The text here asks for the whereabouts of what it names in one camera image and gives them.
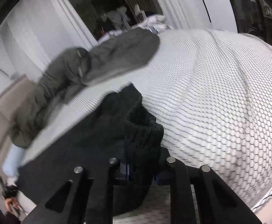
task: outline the metal screw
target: metal screw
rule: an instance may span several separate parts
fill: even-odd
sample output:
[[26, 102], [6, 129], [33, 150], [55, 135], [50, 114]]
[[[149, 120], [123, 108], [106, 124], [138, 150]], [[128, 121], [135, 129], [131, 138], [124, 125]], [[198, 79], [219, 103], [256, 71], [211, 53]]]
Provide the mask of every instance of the metal screw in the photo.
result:
[[169, 162], [169, 163], [174, 163], [174, 162], [175, 162], [175, 158], [172, 157], [172, 156], [170, 156], [170, 157], [168, 157], [168, 158], [166, 159], [166, 161]]
[[109, 159], [109, 162], [111, 164], [117, 164], [118, 163], [118, 159], [116, 157], [112, 157], [112, 158]]
[[78, 166], [74, 168], [75, 173], [81, 173], [82, 171], [83, 171], [83, 167]]
[[204, 166], [201, 167], [201, 170], [204, 171], [204, 172], [210, 172], [211, 169], [210, 169], [209, 166], [204, 165]]

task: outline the black sleeve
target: black sleeve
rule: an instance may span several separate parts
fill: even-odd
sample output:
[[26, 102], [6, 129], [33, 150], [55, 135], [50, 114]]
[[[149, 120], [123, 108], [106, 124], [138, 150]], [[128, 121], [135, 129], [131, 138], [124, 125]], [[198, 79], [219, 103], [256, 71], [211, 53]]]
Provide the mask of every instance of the black sleeve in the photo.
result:
[[16, 218], [13, 214], [7, 212], [6, 213], [6, 220], [8, 224], [20, 224], [20, 220]]

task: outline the black vertical line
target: black vertical line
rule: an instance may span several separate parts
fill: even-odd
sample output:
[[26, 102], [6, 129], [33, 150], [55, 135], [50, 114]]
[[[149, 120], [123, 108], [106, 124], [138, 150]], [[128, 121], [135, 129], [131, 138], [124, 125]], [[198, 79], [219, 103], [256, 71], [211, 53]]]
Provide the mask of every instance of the black vertical line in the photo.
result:
[[206, 3], [204, 2], [204, 0], [202, 0], [202, 2], [204, 3], [204, 7], [205, 7], [205, 9], [207, 11], [207, 14], [208, 14], [208, 17], [209, 17], [209, 20], [210, 20], [210, 23], [211, 23], [212, 21], [211, 21], [210, 14], [209, 14], [209, 11], [207, 9]]

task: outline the honeycomb pattern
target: honeycomb pattern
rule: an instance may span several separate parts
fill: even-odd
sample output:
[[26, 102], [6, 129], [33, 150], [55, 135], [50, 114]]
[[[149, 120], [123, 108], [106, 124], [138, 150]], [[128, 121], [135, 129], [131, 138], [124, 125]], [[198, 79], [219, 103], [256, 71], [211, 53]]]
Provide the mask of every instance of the honeycomb pattern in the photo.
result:
[[[160, 48], [146, 67], [83, 90], [36, 139], [26, 160], [93, 111], [108, 92], [132, 82], [163, 125], [162, 145], [171, 155], [187, 165], [209, 165], [252, 207], [272, 186], [272, 47], [252, 35], [224, 31], [159, 36]], [[169, 210], [155, 212], [158, 202], [148, 203], [147, 212], [133, 218], [168, 223]], [[128, 223], [127, 215], [114, 222]]]

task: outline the hexagon pattern fabric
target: hexagon pattern fabric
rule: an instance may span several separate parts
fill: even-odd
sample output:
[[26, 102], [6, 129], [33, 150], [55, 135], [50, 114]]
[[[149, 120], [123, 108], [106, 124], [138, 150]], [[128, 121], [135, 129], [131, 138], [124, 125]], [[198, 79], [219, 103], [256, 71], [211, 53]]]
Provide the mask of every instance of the hexagon pattern fabric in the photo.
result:
[[[252, 35], [172, 30], [144, 68], [84, 89], [35, 140], [26, 161], [132, 82], [164, 127], [162, 145], [185, 164], [207, 164], [252, 207], [272, 186], [272, 46]], [[115, 223], [168, 223], [169, 188]]]

